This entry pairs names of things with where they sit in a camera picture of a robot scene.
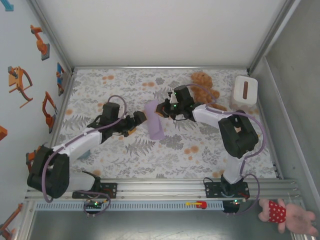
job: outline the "stuffed animal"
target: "stuffed animal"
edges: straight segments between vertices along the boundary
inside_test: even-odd
[[[306,211],[293,203],[285,205],[282,199],[278,199],[278,204],[268,199],[260,199],[259,205],[262,207],[259,219],[263,222],[277,223],[279,233],[283,234],[287,227],[294,234],[318,236],[317,229],[311,224],[311,221],[316,220],[312,211]]]
[[[215,99],[219,98],[220,92],[212,89],[212,86],[213,86],[212,78],[208,74],[206,74],[202,71],[195,72],[191,75],[191,79],[193,80],[194,84],[198,84],[198,85],[201,85],[201,86],[207,88],[210,91],[210,93],[215,97]],[[208,103],[213,102],[211,95],[208,94],[202,88],[197,87],[197,86],[192,86],[191,90],[194,93],[194,100],[196,102],[204,103],[204,104],[208,104]],[[219,104],[216,104],[216,103],[210,104],[210,106],[215,109],[227,111],[226,107],[219,105]]]

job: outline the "white robotic arm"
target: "white robotic arm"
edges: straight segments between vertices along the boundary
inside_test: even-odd
[[[70,165],[90,149],[102,144],[113,133],[120,133],[128,137],[146,120],[141,111],[135,111],[133,117],[127,115],[118,118],[120,106],[107,102],[103,105],[102,115],[99,115],[78,136],[65,144],[53,148],[41,146],[33,161],[27,184],[42,192],[45,185],[46,193],[52,198],[59,198],[65,192],[100,190],[100,178],[89,172],[70,171]]]
[[[228,152],[227,167],[221,182],[227,182],[226,185],[230,186],[240,183],[243,180],[242,166],[245,156],[259,141],[249,119],[238,114],[224,114],[206,104],[195,103],[185,85],[176,87],[169,96],[170,100],[166,99],[158,105],[157,113],[165,118],[171,117],[173,120],[183,115],[185,119],[219,129],[224,147]]]

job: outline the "cable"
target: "cable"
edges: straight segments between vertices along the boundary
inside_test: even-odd
[[[240,168],[240,174],[242,175],[243,170],[244,170],[244,167],[245,167],[245,164],[246,164],[246,160],[247,160],[248,158],[252,158],[252,157],[260,154],[260,153],[263,151],[263,149],[265,148],[265,146],[266,146],[266,142],[267,142],[267,141],[266,141],[266,137],[267,137],[267,134],[266,134],[266,130],[265,130],[264,126],[263,126],[258,120],[256,120],[256,118],[254,118],[253,116],[251,116],[251,115],[249,115],[249,114],[243,113],[243,112],[214,110],[214,108],[209,107],[208,105],[210,105],[210,104],[215,104],[215,103],[217,102],[217,100],[216,100],[215,96],[214,96],[207,88],[205,88],[205,87],[203,87],[203,86],[201,86],[201,85],[199,85],[199,84],[195,84],[195,83],[190,83],[190,84],[187,84],[186,86],[187,86],[187,87],[188,87],[188,86],[196,86],[196,87],[199,87],[199,88],[203,89],[204,91],[206,91],[206,93],[208,93],[208,94],[212,97],[212,99],[213,99],[214,101],[206,104],[206,109],[207,109],[209,112],[212,112],[212,113],[215,113],[215,114],[222,114],[222,115],[223,115],[223,114],[227,114],[227,115],[230,114],[230,115],[244,116],[244,117],[247,117],[247,118],[251,119],[252,121],[254,121],[254,122],[259,126],[259,128],[261,129],[262,138],[263,138],[263,139],[262,139],[262,145],[261,145],[260,149],[259,149],[257,152],[255,152],[255,153],[253,153],[253,154],[250,154],[250,155],[247,155],[247,156],[244,157],[243,162],[242,162],[242,165],[241,165],[241,168]]]
[[[188,120],[188,118],[184,118],[184,119],[176,119],[175,121],[185,121]]]
[[[256,194],[256,198],[255,198],[253,204],[248,209],[246,209],[246,210],[244,210],[242,212],[239,212],[239,213],[234,213],[233,214],[234,216],[242,215],[242,214],[245,214],[245,213],[249,212],[257,204],[257,202],[259,201],[259,197],[260,197],[260,182],[259,182],[258,178],[252,173],[246,174],[243,178],[245,179],[248,176],[252,176],[256,180],[256,184],[258,185],[258,193]]]
[[[266,141],[266,137],[267,137],[266,130],[265,130],[264,126],[263,126],[258,120],[256,120],[253,116],[251,116],[251,115],[248,115],[248,114],[243,113],[243,112],[237,112],[237,111],[218,111],[218,110],[214,110],[213,108],[209,107],[210,104],[215,104],[215,103],[217,102],[217,100],[216,100],[215,96],[214,96],[207,88],[205,88],[205,87],[203,87],[203,86],[201,86],[201,85],[195,84],[195,83],[190,83],[190,84],[187,84],[186,86],[187,86],[187,87],[188,87],[188,86],[196,86],[196,87],[199,87],[199,88],[203,89],[204,91],[206,91],[206,92],[212,97],[213,102],[207,103],[207,104],[206,104],[206,107],[205,107],[209,112],[212,112],[212,113],[215,113],[215,114],[222,114],[222,115],[223,115],[223,114],[227,114],[227,115],[231,114],[231,115],[244,116],[244,117],[247,117],[247,118],[251,119],[252,121],[254,121],[254,122],[259,126],[259,128],[261,129],[262,138],[263,138],[263,139],[262,139],[262,145],[261,145],[260,149],[259,149],[258,151],[256,151],[255,153],[253,153],[253,154],[250,154],[250,155],[245,156],[244,159],[243,159],[243,161],[242,161],[241,168],[240,168],[240,175],[241,175],[241,177],[243,177],[243,178],[245,179],[245,178],[248,177],[248,176],[252,176],[252,177],[255,178],[256,183],[257,183],[257,185],[258,185],[258,193],[257,193],[257,195],[256,195],[256,199],[254,200],[254,203],[253,203],[247,210],[245,210],[245,211],[243,211],[243,212],[240,212],[240,213],[235,213],[234,215],[242,215],[242,214],[244,214],[244,213],[247,213],[249,210],[251,210],[251,209],[257,204],[257,202],[258,202],[258,200],[259,200],[259,197],[260,197],[260,183],[259,183],[258,178],[257,178],[254,174],[252,174],[252,173],[248,173],[248,174],[246,174],[245,176],[243,176],[243,171],[244,171],[244,168],[245,168],[246,160],[247,160],[248,158],[252,158],[252,157],[260,154],[260,153],[263,151],[263,149],[265,148],[266,142],[267,142],[267,141]]]
[[[242,193],[242,192],[240,192],[240,191],[238,191],[238,194],[240,194],[241,196],[243,196],[243,197],[246,198],[246,199],[250,198],[249,195],[244,194],[244,193]]]
[[[189,84],[187,84],[187,85],[185,85],[185,86],[186,86],[186,87],[195,86],[195,87],[201,88],[201,89],[203,89],[204,91],[206,91],[206,92],[211,96],[211,98],[212,98],[212,100],[213,100],[213,102],[208,103],[208,104],[215,104],[215,103],[217,102],[216,97],[215,97],[206,87],[201,86],[201,85],[196,84],[196,83],[189,83]]]
[[[211,178],[205,177],[205,178],[203,179],[203,185],[204,185],[204,187],[206,187],[206,182],[205,182],[206,179],[208,179],[208,180],[210,180],[211,182],[214,183],[214,181],[213,181]]]
[[[110,193],[110,197],[113,198],[114,197],[114,193],[111,191],[111,189],[109,188],[104,188],[103,190],[108,191]]]
[[[125,113],[127,112],[127,103],[125,101],[125,99],[122,97],[122,96],[119,96],[119,95],[112,95],[111,97],[109,97],[108,99],[108,102],[110,101],[111,98],[114,98],[114,97],[117,97],[119,99],[121,99],[123,101],[123,105],[124,105],[124,111],[123,111],[123,114],[121,115],[121,117],[119,117],[118,120],[114,121],[113,123],[110,123],[106,126],[102,126],[102,127],[99,127],[99,128],[96,128],[96,129],[92,129],[92,130],[89,130],[85,133],[82,133],[80,134],[79,136],[75,137],[74,139],[71,139],[70,141],[68,141],[64,146],[60,147],[58,150],[56,150],[55,152],[53,152],[53,154],[51,154],[48,159],[46,160],[44,166],[43,166],[43,170],[42,170],[42,177],[41,177],[41,190],[42,190],[42,193],[43,193],[43,198],[44,200],[47,202],[47,203],[52,203],[52,201],[54,200],[54,198],[52,197],[51,199],[48,198],[47,196],[47,191],[46,191],[46,175],[47,175],[47,169],[48,169],[48,166],[49,166],[49,163],[51,162],[51,160],[54,158],[55,155],[57,155],[59,152],[61,152],[64,148],[68,147],[69,145],[71,145],[72,143],[74,143],[75,141],[79,140],[80,138],[82,138],[83,136],[87,135],[87,134],[90,134],[90,133],[93,133],[93,132],[96,132],[96,131],[100,131],[100,130],[103,130],[103,129],[107,129],[107,128],[110,128],[114,125],[116,125],[117,123],[119,123],[122,118],[125,116]]]
[[[97,195],[97,197],[98,197],[99,195],[103,195],[103,196],[105,196],[105,197],[107,198],[108,204],[107,204],[107,205],[105,206],[105,208],[102,209],[100,212],[93,214],[93,217],[98,216],[98,215],[100,215],[100,214],[103,214],[103,213],[110,207],[111,199],[110,199],[109,195],[106,194],[106,193],[94,192],[94,191],[81,191],[81,190],[79,190],[79,191],[77,191],[77,192],[78,192],[78,193],[81,193],[81,194],[94,194],[94,195]],[[86,202],[86,203],[83,205],[83,211],[84,211],[88,216],[90,215],[90,213],[87,212],[86,207],[87,207],[89,204],[90,204],[90,202]]]

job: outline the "black mounting plate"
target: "black mounting plate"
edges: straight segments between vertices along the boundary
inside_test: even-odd
[[[205,195],[208,199],[213,198],[234,198],[234,199],[247,199],[250,197],[248,183],[243,181],[241,185],[238,187],[237,192],[235,192],[231,196],[226,196],[222,192],[221,183],[220,182],[206,182],[204,184],[205,187]]]
[[[101,183],[100,185],[101,185],[100,193],[108,194],[111,199],[115,199],[117,197],[117,187],[118,187],[117,183],[106,182],[106,183]],[[93,197],[96,197],[96,195],[83,194],[77,191],[74,191],[72,193],[73,199],[91,199]]]

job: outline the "pink plush toy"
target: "pink plush toy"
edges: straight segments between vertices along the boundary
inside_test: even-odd
[[[311,221],[316,220],[312,211],[305,211],[293,203],[285,205],[282,199],[278,199],[278,204],[268,199],[260,199],[259,205],[262,207],[259,219],[263,222],[278,223],[279,233],[283,234],[287,227],[294,234],[318,236],[317,229],[311,224]]]

